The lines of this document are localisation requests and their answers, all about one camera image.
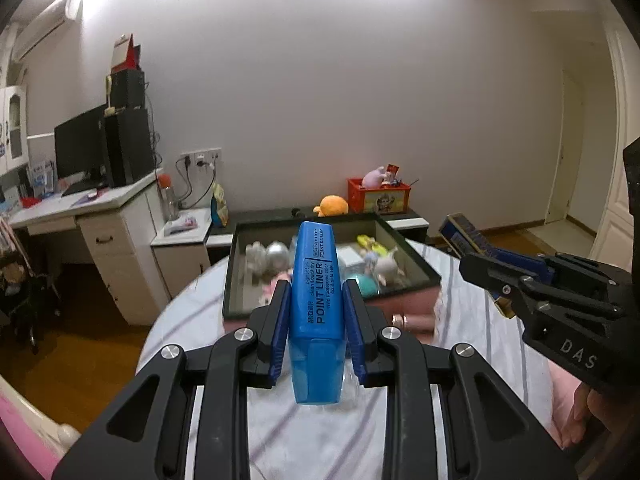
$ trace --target blue highlighter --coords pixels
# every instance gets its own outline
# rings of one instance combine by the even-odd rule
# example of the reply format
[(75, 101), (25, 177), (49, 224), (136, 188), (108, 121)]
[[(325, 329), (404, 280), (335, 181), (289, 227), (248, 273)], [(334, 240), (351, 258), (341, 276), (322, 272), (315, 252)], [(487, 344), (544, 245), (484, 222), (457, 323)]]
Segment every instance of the blue highlighter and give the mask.
[(346, 343), (330, 225), (302, 222), (293, 269), (289, 355), (296, 402), (335, 404), (340, 401)]

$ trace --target black computer tower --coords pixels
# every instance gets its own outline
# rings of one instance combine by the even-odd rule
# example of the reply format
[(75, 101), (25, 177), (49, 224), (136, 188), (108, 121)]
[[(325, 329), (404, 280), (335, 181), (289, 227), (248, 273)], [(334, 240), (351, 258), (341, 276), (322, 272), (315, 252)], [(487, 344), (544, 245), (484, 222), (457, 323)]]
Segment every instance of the black computer tower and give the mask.
[(126, 68), (111, 74), (111, 106), (116, 108), (145, 107), (145, 73)]
[(124, 108), (105, 117), (102, 153), (110, 187), (133, 184), (154, 170), (149, 122), (144, 108)]

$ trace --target human hand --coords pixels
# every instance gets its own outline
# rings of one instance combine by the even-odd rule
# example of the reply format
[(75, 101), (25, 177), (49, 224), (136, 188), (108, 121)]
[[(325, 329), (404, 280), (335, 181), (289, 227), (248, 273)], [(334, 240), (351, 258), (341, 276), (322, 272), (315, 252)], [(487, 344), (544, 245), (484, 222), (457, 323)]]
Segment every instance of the human hand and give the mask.
[(603, 396), (588, 384), (581, 383), (575, 389), (574, 406), (560, 431), (562, 448), (578, 444), (582, 440), (592, 416), (602, 422), (610, 433), (619, 433), (625, 429), (637, 408), (637, 392)]

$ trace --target desk drawer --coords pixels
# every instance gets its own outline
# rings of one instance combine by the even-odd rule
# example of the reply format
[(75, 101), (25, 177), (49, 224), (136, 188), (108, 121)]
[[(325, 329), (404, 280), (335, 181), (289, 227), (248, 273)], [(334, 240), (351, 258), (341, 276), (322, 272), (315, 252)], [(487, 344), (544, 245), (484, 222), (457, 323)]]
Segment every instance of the desk drawer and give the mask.
[(27, 225), (27, 231), (31, 236), (35, 236), (56, 233), (58, 231), (74, 230), (76, 227), (76, 219), (73, 216), (68, 216), (57, 220), (45, 220), (37, 224)]
[(81, 217), (78, 224), (92, 256), (135, 253), (127, 224), (118, 213)]
[(135, 256), (118, 254), (95, 259), (95, 266), (122, 317), (130, 325), (153, 325), (160, 308)]

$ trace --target computer monitor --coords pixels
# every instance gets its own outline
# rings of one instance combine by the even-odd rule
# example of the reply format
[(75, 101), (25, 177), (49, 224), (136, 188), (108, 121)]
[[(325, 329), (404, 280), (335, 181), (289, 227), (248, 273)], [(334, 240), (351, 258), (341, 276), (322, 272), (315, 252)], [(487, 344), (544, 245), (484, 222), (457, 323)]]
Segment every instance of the computer monitor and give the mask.
[(100, 167), (102, 156), (102, 118), (106, 105), (100, 105), (55, 127), (56, 167), (58, 177), (71, 176), (81, 171), (90, 177), (73, 184), (65, 193), (104, 187)]

